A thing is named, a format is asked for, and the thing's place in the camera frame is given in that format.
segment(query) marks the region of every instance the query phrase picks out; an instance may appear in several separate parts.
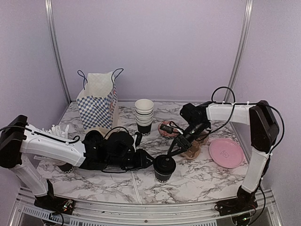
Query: white paper cup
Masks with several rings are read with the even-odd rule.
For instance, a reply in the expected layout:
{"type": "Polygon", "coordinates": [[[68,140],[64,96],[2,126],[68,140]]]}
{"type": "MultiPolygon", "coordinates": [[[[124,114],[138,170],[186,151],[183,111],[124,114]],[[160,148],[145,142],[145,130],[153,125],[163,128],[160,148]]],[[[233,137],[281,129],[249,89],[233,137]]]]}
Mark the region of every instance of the white paper cup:
{"type": "Polygon", "coordinates": [[[135,102],[135,108],[138,112],[145,112],[154,109],[154,102],[148,99],[140,99],[135,102]]]}
{"type": "Polygon", "coordinates": [[[151,113],[151,114],[147,114],[147,115],[140,115],[140,114],[136,114],[136,118],[139,119],[139,120],[149,120],[151,118],[154,117],[154,113],[151,113]]]}
{"type": "Polygon", "coordinates": [[[136,118],[136,122],[139,123],[139,124],[149,124],[153,121],[153,117],[151,119],[148,119],[148,120],[140,120],[140,119],[137,119],[136,118]]]}
{"type": "Polygon", "coordinates": [[[140,114],[140,115],[148,115],[148,114],[152,114],[153,112],[154,112],[154,109],[147,110],[147,111],[140,111],[140,110],[135,109],[135,113],[140,114]]]}

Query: black paper cup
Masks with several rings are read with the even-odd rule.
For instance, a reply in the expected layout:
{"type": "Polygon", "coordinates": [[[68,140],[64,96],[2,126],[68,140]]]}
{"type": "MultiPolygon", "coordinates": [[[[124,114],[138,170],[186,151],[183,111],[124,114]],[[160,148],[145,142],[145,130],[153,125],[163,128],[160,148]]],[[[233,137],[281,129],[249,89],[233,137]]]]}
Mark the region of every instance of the black paper cup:
{"type": "Polygon", "coordinates": [[[148,136],[151,133],[151,124],[144,126],[137,123],[138,131],[142,133],[143,136],[148,136]]]}
{"type": "Polygon", "coordinates": [[[176,167],[174,159],[166,154],[158,155],[153,165],[156,179],[160,182],[168,181],[176,167]]]}

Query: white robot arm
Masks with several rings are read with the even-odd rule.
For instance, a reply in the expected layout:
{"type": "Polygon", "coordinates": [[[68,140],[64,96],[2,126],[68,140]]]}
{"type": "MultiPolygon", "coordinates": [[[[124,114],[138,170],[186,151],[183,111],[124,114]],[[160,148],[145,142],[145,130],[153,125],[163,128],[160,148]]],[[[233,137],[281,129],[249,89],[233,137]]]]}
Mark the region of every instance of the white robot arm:
{"type": "Polygon", "coordinates": [[[128,132],[112,132],[105,140],[93,130],[81,142],[79,137],[70,140],[37,129],[23,115],[1,130],[0,166],[12,170],[31,189],[36,206],[67,214],[72,213],[74,201],[54,196],[51,182],[37,172],[27,153],[64,162],[58,166],[63,171],[73,166],[103,171],[109,164],[128,171],[146,168],[153,160],[143,149],[134,149],[134,143],[138,146],[142,138],[139,133],[134,140],[128,132]]]}
{"type": "Polygon", "coordinates": [[[210,128],[210,121],[237,122],[250,126],[252,157],[247,174],[238,190],[237,198],[217,203],[221,216],[251,210],[254,206],[258,206],[255,193],[269,166],[270,151],[279,134],[279,126],[268,106],[267,101],[252,105],[206,102],[199,106],[186,104],[180,111],[180,115],[188,122],[189,127],[173,140],[168,150],[169,156],[186,152],[191,147],[192,141],[202,138],[201,132],[210,128]]]}

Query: purple wall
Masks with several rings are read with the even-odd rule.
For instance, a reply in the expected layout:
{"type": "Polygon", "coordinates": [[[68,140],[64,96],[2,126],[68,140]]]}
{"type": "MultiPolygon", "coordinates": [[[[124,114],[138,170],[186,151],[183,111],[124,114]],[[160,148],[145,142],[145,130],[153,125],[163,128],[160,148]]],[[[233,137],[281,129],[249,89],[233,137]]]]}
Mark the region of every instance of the purple wall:
{"type": "MultiPolygon", "coordinates": [[[[0,127],[17,115],[38,128],[58,123],[67,107],[41,0],[0,1],[0,127]]],[[[19,180],[0,168],[0,220],[7,225],[19,180]]]]}
{"type": "Polygon", "coordinates": [[[209,100],[227,85],[246,1],[53,1],[55,28],[72,99],[76,71],[125,71],[119,99],[209,100]]]}
{"type": "MultiPolygon", "coordinates": [[[[285,120],[285,138],[274,151],[264,178],[285,226],[300,225],[301,1],[261,1],[253,6],[251,27],[235,84],[237,100],[268,100],[285,120]]],[[[237,126],[247,144],[249,128],[237,126]]]]}

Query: white marble pattern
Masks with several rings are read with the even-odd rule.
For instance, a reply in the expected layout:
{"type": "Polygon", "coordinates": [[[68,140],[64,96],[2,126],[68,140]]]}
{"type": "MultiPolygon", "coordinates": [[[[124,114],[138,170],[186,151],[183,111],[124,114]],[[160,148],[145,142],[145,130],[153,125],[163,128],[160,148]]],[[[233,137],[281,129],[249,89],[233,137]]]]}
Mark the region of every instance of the white marble pattern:
{"type": "MultiPolygon", "coordinates": [[[[163,138],[158,132],[158,124],[174,120],[185,128],[187,123],[179,115],[182,103],[155,103],[154,122],[149,136],[143,137],[141,148],[152,156],[166,153],[171,140],[163,138]]],[[[71,103],[61,120],[64,129],[69,124],[69,136],[77,134],[84,138],[76,103],[71,103]]],[[[213,129],[222,123],[216,122],[213,129]]],[[[125,126],[130,133],[137,130],[134,103],[119,103],[119,125],[125,126]]],[[[155,179],[153,167],[134,172],[135,182],[143,203],[181,203],[198,202],[227,198],[236,195],[247,170],[247,162],[235,169],[225,169],[213,162],[209,155],[209,144],[216,138],[230,138],[237,142],[230,125],[210,136],[209,142],[201,147],[201,154],[193,161],[175,156],[177,167],[166,183],[155,179]]],[[[130,173],[104,174],[99,171],[75,169],[71,174],[63,174],[57,166],[41,162],[38,171],[49,178],[55,193],[71,198],[94,201],[138,203],[130,173]]]]}

